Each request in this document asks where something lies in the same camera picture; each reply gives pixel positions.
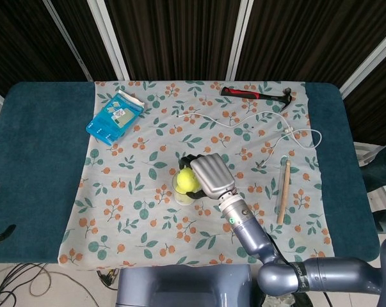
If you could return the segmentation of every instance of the blue felt surface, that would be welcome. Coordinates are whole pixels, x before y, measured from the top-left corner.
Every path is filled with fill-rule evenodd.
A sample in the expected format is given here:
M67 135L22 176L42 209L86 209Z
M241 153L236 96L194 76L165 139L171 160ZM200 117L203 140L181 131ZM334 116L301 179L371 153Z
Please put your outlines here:
M311 128L323 137L316 152L335 255L374 260L379 255L379 238L341 94L328 83L307 83L306 90Z
M337 256L376 258L379 242L339 90L307 83L323 203ZM19 83L0 115L0 262L57 262L93 117L93 83Z
M94 83L19 83L0 115L0 262L56 262L77 192Z

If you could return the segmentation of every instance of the white charging cable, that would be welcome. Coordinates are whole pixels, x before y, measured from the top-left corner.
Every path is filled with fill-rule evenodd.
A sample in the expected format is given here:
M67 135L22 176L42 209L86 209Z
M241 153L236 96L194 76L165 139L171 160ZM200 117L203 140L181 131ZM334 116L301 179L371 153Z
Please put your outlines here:
M177 115L177 117L185 117L185 116L188 116L188 115L199 115L199 116L203 116L203 117L206 117L210 120L212 120L213 122L217 123L218 125L221 125L223 127L226 127L226 128L234 128L234 127L237 127L238 125L240 125L242 122L245 122L247 119L253 117L253 116L256 116L258 114L274 114L276 116L279 116L281 117L281 119L284 121L285 125L287 126L287 128L284 130L285 132L285 135L281 136L278 141L271 147L272 148L272 151L271 153L269 154L268 158L265 160L265 161L262 161L260 166L263 166L263 165L266 165L267 161L269 160L269 158L272 156L272 154L274 153L274 150L276 149L278 143L286 138L287 136L291 136L292 139L295 141L295 143L297 143L300 147L302 147L303 149L315 149L319 146L319 144L321 144L321 141L322 141L322 134L320 133L320 131L318 130L315 130L315 129L296 129L294 130L293 127L291 127L287 120L285 119L285 117L283 117L281 114L278 114L278 113L275 113L275 112L271 112L271 111L261 111L261 112L258 112L258 113L255 113L253 115L250 115L250 116L247 116L246 118L244 118L243 120L239 121L238 123L236 123L235 125L233 126L229 126L229 125L225 125L224 123L220 123L220 122L217 122L214 118L211 118L210 116L208 115L204 115L204 114L200 114L200 113L186 113L186 114L181 114L181 115ZM316 132L319 134L319 141L316 145L314 146L303 146L300 142L298 142L298 140L296 139L295 137L295 132L301 132L301 131L311 131L311 132Z

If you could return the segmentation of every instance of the tablecloth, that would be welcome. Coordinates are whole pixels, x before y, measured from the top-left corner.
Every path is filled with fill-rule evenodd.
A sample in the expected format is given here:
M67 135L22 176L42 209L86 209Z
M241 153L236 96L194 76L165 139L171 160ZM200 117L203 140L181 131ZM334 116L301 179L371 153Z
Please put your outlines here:
M181 207L172 197L171 179L178 158L218 152L260 224L277 240L289 260L332 256L321 201L321 178L315 150L287 138L268 161L271 147L285 128L280 118L258 114L235 129L232 125L259 111L278 112L271 100L221 97L222 86L281 95L293 89L294 101L283 115L295 129L309 128L302 83L219 83L203 81L110 82L96 86L95 114L119 89L147 102L145 112L118 143L107 147L90 138L75 205L60 248L59 263L80 269L166 264L242 264L246 255L217 202L199 200ZM296 134L305 146L310 132ZM291 159L290 205L284 226L276 224L282 156Z

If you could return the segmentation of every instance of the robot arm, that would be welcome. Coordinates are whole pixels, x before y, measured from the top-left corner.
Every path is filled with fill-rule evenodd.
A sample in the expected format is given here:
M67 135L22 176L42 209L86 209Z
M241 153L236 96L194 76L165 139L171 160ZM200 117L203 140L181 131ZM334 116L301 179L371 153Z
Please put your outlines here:
M382 269L356 258L310 258L289 263L237 194L234 177L217 153L188 155L181 160L180 167L184 166L193 169L202 186L202 191L188 193L189 196L220 200L220 209L246 252L264 264L257 278L264 293L272 296L297 291L380 294L378 306L386 307L386 241L381 248Z

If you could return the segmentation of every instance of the wooden chopstick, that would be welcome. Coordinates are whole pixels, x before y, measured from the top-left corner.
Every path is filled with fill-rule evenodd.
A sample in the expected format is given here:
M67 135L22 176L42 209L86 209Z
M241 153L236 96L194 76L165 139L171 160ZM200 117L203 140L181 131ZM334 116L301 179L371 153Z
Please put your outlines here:
M291 176L291 161L287 160L287 166L285 167L284 185L282 187L282 198L280 213L278 215L277 223L282 225L284 223L285 208L288 203L288 191L289 191L289 177Z

